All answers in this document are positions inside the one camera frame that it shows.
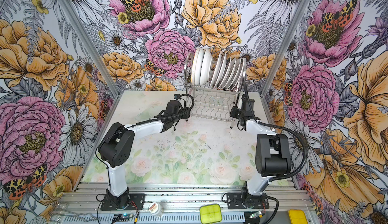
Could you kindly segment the left aluminium corner post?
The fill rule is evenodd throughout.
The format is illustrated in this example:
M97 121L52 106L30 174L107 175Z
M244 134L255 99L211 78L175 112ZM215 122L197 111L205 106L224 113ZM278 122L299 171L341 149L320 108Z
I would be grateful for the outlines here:
M86 50L89 52L91 59L95 63L99 72L101 73L101 76L103 77L108 88L112 92L113 97L115 99L119 98L121 91L118 89L112 77L110 76L105 64L102 61L102 58L100 57L99 52L97 51L97 48L93 44L86 28L82 23L82 20L80 19L74 6L71 4L71 1L70 0L57 0L57 1L60 7L62 8L64 14L68 16L70 20L69 22L73 26L75 32L79 35Z

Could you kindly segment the right aluminium corner post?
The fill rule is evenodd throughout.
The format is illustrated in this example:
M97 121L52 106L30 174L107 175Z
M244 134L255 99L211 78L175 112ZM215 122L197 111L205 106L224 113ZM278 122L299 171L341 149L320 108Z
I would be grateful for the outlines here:
M289 26L288 26L286 33L282 39L280 47L276 53L272 67L270 68L269 73L266 77L266 80L264 81L263 87L261 88L260 95L262 97L265 96L265 94L269 90L269 87L272 85L272 82L276 76L276 72L280 68L280 66L282 64L282 60L284 58L284 55L285 55L287 48L292 40L293 34L296 31L305 11L308 9L310 1L311 0L299 0L299 3L298 3L296 10L295 10L295 13L294 13L292 19L290 20Z

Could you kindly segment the yellow box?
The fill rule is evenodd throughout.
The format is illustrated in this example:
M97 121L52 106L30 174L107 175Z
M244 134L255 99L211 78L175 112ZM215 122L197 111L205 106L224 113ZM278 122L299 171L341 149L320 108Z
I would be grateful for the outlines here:
M288 211L291 224L309 224L304 211L290 209Z

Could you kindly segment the green circuit board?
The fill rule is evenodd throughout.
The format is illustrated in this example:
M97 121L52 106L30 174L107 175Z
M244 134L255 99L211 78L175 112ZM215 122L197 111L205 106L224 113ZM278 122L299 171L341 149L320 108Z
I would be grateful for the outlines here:
M112 223L115 222L132 222L135 221L137 214L135 213L117 213L114 214Z

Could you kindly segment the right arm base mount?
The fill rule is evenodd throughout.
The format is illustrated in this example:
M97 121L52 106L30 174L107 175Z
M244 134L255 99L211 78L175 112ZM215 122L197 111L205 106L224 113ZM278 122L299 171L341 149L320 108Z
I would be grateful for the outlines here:
M222 201L227 204L228 209L268 209L269 202L264 195L254 196L242 188L239 193L227 192L223 195Z

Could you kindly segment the red floral pattern plate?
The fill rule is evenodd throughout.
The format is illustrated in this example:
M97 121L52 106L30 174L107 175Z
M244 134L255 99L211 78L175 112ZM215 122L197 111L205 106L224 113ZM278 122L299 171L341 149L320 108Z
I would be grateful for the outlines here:
M225 78L227 67L228 67L228 59L227 59L227 56L224 55L223 56L223 61L221 63L221 68L220 68L220 71L219 71L219 74L218 74L218 78L217 78L217 84L216 84L217 88L221 88L222 82L223 82L223 80Z

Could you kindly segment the yellow rim dotted plate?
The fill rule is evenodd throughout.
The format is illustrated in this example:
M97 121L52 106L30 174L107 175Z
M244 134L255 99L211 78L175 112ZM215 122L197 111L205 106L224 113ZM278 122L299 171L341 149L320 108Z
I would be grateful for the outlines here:
M202 62L204 60L206 49L198 49L194 56L194 64L192 67L191 84L198 86L200 84Z

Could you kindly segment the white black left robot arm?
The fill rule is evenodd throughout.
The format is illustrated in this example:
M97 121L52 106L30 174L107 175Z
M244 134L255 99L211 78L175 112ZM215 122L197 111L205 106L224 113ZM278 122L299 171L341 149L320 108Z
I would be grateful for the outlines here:
M186 100L181 99L181 95L176 95L176 99L170 100L166 108L153 118L132 125L111 125L98 146L100 159L108 170L109 194L121 197L128 190L124 164L129 159L133 143L176 128L180 120L189 119L193 107L194 99L191 99L188 106Z

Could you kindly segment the round tape roll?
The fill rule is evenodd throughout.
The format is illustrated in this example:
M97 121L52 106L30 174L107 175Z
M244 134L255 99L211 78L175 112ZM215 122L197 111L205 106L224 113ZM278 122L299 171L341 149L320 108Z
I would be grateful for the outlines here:
M159 202L152 202L148 207L148 211L151 215L160 217L164 213L163 206Z

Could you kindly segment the white rear plate stack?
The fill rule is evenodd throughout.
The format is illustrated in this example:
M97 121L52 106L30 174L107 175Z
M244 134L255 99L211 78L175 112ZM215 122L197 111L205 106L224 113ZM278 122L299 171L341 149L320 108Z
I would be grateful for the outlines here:
M233 90L237 86L237 83L242 76L245 62L246 60L244 58L234 59L234 63L232 64L232 71L229 75L228 81L224 86L225 89Z

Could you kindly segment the green square box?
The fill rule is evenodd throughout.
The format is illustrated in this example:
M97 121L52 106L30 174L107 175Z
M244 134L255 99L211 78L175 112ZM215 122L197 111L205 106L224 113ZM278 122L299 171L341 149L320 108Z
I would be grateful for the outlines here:
M219 204L210 204L200 207L200 220L202 224L214 224L223 220Z

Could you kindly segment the black geometric pattern plate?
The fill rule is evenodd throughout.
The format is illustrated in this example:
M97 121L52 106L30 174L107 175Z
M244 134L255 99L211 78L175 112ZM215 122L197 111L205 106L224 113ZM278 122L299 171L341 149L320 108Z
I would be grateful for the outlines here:
M210 50L206 49L201 66L200 85L204 85L209 80L212 60L213 57Z

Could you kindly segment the aluminium corner post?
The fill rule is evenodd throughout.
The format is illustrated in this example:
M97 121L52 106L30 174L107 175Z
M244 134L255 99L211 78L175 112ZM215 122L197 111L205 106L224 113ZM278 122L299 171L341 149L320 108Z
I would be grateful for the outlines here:
M280 47L276 53L272 67L270 68L269 73L266 77L266 80L264 81L263 87L261 88L260 95L262 97L265 96L265 94L269 90L269 87L272 85L272 82L276 76L276 72L280 68L280 66L282 64L282 60L284 58L284 55L285 55L287 48L292 40L293 34L296 31L305 11L308 9L310 1L311 0L299 0L299 3L298 3L296 10L295 10L295 13L294 13L292 19L290 20L289 26L288 26L286 33L282 39Z
M80 19L74 6L71 4L71 1L70 0L57 0L57 1L60 7L62 8L64 14L68 16L70 20L69 22L73 26L75 32L79 35L86 50L89 52L91 59L95 63L99 72L101 73L101 76L103 77L108 88L112 92L113 97L115 99L119 98L121 91L118 89L112 77L110 76L105 64L102 61L102 58L100 57L99 52L97 51L97 48L93 44L86 28L82 23L82 20Z

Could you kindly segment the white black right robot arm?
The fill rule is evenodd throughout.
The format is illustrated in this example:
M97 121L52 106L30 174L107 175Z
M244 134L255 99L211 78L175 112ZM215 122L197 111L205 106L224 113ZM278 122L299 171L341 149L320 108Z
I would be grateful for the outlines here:
M256 172L244 185L247 197L263 195L272 182L287 179L292 173L287 136L277 134L274 125L263 123L255 116L254 102L245 93L240 98L240 106L233 106L230 112L230 117L237 119L238 129L256 138Z

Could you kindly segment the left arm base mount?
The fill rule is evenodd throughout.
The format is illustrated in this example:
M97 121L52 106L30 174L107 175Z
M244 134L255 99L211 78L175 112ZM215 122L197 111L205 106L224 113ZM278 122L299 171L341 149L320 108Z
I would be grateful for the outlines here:
M120 196L114 196L106 190L106 194L102 201L102 211L116 210L142 210L145 203L145 194L133 194L126 190Z

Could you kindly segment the black striped rim plate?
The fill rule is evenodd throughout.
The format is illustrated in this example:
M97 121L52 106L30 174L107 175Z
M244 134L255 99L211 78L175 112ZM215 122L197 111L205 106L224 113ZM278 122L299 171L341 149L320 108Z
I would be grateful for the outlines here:
M223 57L223 53L220 52L218 59L217 59L217 62L216 62L216 65L215 65L213 75L212 75L212 80L210 82L211 88L215 87L216 81L218 79L218 74L219 74L219 71L220 71L221 65L222 65L222 57Z

